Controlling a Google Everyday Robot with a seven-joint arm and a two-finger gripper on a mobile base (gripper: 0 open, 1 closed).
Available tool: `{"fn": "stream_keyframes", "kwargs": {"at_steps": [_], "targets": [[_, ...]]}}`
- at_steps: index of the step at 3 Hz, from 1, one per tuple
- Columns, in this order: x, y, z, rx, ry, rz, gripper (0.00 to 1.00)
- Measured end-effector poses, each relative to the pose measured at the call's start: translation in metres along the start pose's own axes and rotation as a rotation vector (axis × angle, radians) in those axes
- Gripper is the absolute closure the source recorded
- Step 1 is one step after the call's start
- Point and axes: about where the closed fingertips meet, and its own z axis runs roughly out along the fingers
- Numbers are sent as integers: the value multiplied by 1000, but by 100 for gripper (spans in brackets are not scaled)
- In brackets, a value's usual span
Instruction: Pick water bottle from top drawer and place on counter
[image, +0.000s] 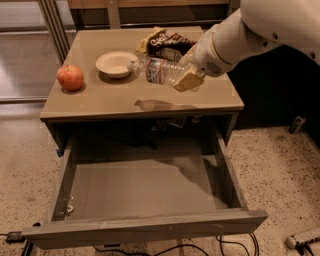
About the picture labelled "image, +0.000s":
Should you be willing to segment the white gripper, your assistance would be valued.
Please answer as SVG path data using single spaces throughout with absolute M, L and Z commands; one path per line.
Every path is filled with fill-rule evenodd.
M 237 40 L 235 31 L 210 29 L 182 56 L 179 63 L 184 66 L 194 64 L 205 75 L 219 77 L 237 65 L 238 55 L 234 50 Z M 173 88 L 184 92 L 199 87 L 203 82 L 203 78 L 188 71 L 173 84 Z

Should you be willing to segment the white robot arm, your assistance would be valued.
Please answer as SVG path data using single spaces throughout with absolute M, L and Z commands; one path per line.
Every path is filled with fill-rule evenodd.
M 240 7 L 203 33 L 180 60 L 174 83 L 184 92 L 219 77 L 244 59 L 286 45 L 320 64 L 320 0 L 240 0 Z

